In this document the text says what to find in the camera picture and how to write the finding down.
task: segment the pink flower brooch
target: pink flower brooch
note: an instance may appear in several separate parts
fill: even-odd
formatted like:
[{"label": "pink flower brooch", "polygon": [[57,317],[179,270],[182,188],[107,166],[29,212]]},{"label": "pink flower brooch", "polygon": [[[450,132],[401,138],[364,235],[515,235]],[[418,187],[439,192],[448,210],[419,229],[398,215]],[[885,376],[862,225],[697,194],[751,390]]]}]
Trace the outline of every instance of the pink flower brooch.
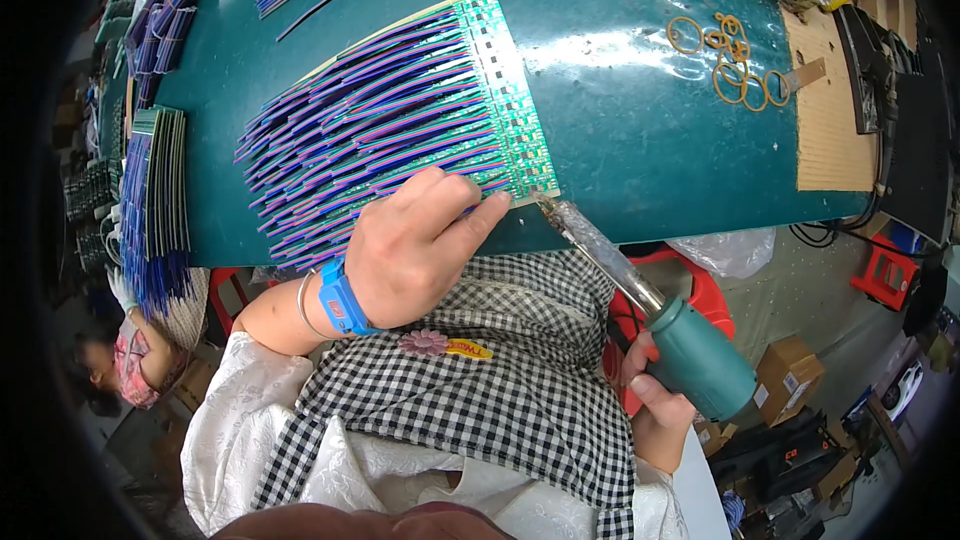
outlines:
[{"label": "pink flower brooch", "polygon": [[405,353],[437,357],[447,352],[450,341],[439,331],[413,330],[403,334],[398,346]]}]

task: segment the pink shirt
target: pink shirt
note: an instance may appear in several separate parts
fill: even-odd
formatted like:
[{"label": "pink shirt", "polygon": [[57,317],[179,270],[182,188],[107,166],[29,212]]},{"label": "pink shirt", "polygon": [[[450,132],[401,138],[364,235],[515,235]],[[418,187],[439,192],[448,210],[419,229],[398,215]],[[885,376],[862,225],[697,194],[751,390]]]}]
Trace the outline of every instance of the pink shirt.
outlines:
[{"label": "pink shirt", "polygon": [[143,378],[140,361],[150,353],[150,345],[143,332],[130,319],[125,319],[113,344],[113,362],[120,376],[120,395],[138,409],[150,409],[162,393],[173,386],[176,377],[186,365],[186,354],[174,347],[174,366],[163,379],[162,387],[154,390]]}]

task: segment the yellow badge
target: yellow badge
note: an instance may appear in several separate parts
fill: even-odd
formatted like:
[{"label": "yellow badge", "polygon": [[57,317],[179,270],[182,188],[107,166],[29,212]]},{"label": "yellow badge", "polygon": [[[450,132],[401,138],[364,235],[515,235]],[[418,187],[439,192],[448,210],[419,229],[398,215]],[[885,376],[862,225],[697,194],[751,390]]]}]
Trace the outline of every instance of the yellow badge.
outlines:
[{"label": "yellow badge", "polygon": [[466,338],[450,338],[449,345],[446,347],[446,354],[460,355],[468,359],[477,359],[486,361],[492,359],[494,351],[487,350],[476,342],[471,342]]}]

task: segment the heat gun handle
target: heat gun handle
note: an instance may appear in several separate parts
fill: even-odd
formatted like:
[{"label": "heat gun handle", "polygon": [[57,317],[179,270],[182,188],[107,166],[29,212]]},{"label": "heat gun handle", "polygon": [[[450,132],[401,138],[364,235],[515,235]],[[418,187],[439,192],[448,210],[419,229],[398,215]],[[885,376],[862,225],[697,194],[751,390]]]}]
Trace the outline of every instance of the heat gun handle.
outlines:
[{"label": "heat gun handle", "polygon": [[753,397],[757,373],[726,334],[686,300],[667,299],[646,327],[659,352],[647,371],[667,390],[682,392],[706,419],[730,419]]}]

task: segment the green workbench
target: green workbench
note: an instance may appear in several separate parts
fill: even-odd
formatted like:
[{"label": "green workbench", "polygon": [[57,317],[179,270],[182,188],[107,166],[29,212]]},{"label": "green workbench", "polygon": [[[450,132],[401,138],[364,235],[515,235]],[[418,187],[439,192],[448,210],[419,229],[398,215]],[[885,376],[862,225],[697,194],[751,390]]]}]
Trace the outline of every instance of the green workbench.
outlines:
[{"label": "green workbench", "polygon": [[[319,0],[258,20],[253,0],[199,0],[180,70],[156,102],[187,114],[187,198],[196,266],[268,265],[270,242],[247,205],[235,140],[263,102],[373,31],[444,0],[333,0],[282,42]],[[713,52],[679,54],[665,26],[735,15],[750,70],[790,69],[774,0],[499,0],[562,197],[616,243],[850,216],[863,193],[796,190],[797,112],[722,102]],[[512,210],[482,252],[566,246],[533,206]]]}]

